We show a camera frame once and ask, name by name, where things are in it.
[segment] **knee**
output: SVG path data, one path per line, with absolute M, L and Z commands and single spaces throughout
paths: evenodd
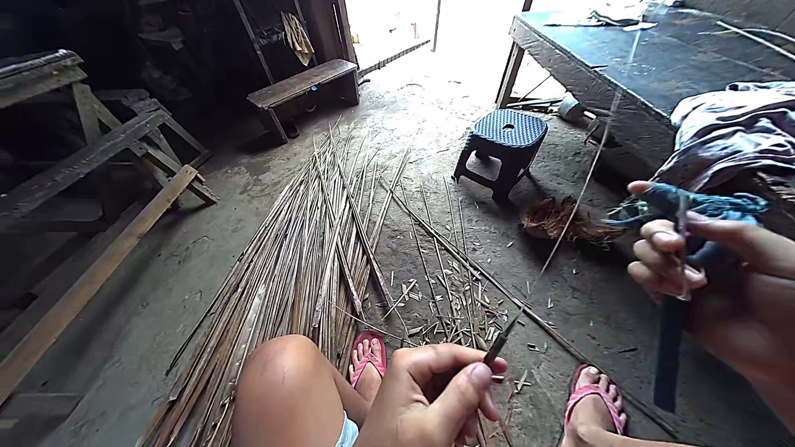
M 320 350 L 309 338 L 302 335 L 280 336 L 256 347 L 243 365 L 243 373 L 273 375 L 283 379 L 286 376 L 301 376 L 311 373 Z

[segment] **shorts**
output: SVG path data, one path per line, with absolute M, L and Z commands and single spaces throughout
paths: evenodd
M 351 419 L 348 419 L 347 413 L 343 411 L 345 422 L 343 422 L 343 431 L 339 434 L 339 439 L 335 447 L 352 447 L 359 436 L 359 427 Z

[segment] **coconut husk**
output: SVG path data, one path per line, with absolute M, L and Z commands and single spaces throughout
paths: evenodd
M 574 211 L 576 200 L 567 196 L 560 202 L 555 197 L 543 199 L 522 210 L 522 227 L 528 235 L 541 239 L 557 239 L 563 232 L 569 216 Z M 566 240 L 586 240 L 605 243 L 623 232 L 623 228 L 608 225 L 591 218 L 589 212 L 580 207 L 566 232 Z

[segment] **hand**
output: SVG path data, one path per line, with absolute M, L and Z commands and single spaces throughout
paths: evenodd
M 355 445 L 449 447 L 475 437 L 478 409 L 498 418 L 491 374 L 508 368 L 497 358 L 492 371 L 485 355 L 457 344 L 395 351 Z
M 649 182 L 636 181 L 637 193 Z M 694 296 L 688 330 L 714 356 L 744 375 L 795 429 L 795 242 L 763 227 L 711 220 L 688 213 L 688 232 L 715 241 L 740 259 L 736 271 L 710 275 L 686 268 Z M 652 294 L 679 294 L 682 273 L 675 255 L 685 241 L 668 220 L 641 228 L 638 261 L 627 269 Z

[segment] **purple cloth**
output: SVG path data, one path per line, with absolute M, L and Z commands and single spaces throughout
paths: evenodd
M 795 172 L 795 82 L 733 83 L 682 99 L 674 152 L 652 181 L 703 191 L 743 169 Z

